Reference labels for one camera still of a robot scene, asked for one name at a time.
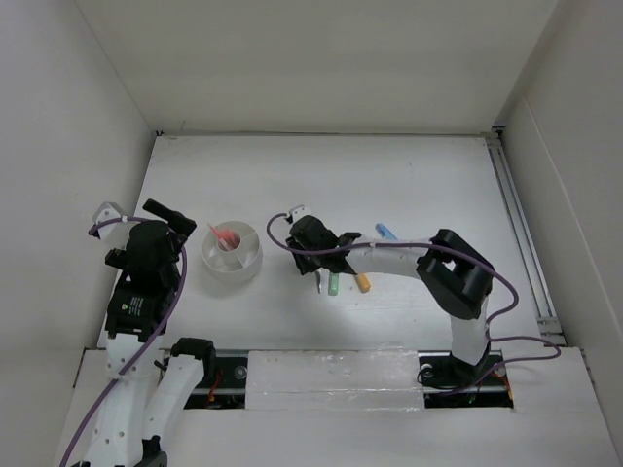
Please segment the thin red pen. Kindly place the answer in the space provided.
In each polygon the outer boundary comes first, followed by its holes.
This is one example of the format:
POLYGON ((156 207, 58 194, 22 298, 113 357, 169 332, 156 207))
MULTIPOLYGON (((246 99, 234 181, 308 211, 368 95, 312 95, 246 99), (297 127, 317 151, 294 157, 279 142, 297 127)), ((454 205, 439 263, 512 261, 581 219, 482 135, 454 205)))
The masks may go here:
POLYGON ((226 237, 220 231, 216 230, 211 224, 208 224, 208 226, 218 243, 221 245, 222 249, 225 251, 230 251, 231 245, 228 243, 226 237))

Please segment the purple red marker pen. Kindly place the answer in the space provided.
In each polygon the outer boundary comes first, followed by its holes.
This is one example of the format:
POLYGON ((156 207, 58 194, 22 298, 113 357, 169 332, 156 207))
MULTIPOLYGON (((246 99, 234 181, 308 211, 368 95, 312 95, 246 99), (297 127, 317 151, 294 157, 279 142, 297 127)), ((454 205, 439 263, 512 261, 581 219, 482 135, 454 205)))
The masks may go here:
POLYGON ((228 243, 231 245, 231 250, 233 251, 239 247, 240 239, 239 235, 232 230, 218 230, 220 231, 227 239, 228 243))

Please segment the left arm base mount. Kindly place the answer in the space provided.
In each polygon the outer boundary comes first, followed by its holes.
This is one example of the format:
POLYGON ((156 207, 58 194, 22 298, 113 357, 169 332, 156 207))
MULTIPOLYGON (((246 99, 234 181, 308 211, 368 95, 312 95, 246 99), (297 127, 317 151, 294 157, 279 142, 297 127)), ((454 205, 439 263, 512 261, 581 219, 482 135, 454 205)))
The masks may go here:
POLYGON ((247 376, 247 351, 216 351, 215 364, 196 385, 184 409, 244 409, 247 376))

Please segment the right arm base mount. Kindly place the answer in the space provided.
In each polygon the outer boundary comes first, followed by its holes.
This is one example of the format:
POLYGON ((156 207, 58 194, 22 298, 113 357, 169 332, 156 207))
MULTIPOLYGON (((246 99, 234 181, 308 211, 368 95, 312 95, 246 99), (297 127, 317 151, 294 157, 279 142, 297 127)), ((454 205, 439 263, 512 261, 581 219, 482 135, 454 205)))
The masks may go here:
POLYGON ((417 382, 422 386, 426 409, 483 409, 514 407, 505 367, 500 366, 480 379, 502 361, 500 351, 492 351, 475 374, 455 361, 449 352, 419 355, 417 382))

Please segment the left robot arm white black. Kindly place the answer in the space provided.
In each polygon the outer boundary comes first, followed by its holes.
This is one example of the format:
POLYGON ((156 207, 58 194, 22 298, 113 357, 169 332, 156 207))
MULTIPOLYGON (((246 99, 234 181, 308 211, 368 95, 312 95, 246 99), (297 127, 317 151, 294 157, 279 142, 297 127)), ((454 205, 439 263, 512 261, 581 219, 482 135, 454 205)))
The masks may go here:
POLYGON ((185 243, 197 224, 149 198, 149 218, 94 220, 89 234, 129 225, 123 248, 105 256, 120 273, 106 309, 107 383, 84 415, 60 459, 70 457, 84 433, 91 440, 81 466, 166 466, 166 438, 193 390, 216 377, 216 352, 209 340, 182 338, 159 357, 168 321, 185 287, 185 243))

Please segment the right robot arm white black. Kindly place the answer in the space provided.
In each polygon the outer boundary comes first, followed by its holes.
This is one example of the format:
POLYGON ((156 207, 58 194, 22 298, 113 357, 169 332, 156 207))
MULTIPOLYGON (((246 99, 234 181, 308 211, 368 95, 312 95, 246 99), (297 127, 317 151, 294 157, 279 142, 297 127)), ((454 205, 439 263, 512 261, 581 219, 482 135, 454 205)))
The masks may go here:
POLYGON ((491 345, 486 338, 486 308, 493 277, 491 264, 457 233, 441 229, 424 247, 400 247, 396 240, 374 246, 361 233, 335 235, 297 207, 286 216, 286 245, 300 273, 327 269, 359 275, 383 273, 421 281, 451 320, 452 346, 448 371, 454 385, 467 384, 486 369, 491 345))

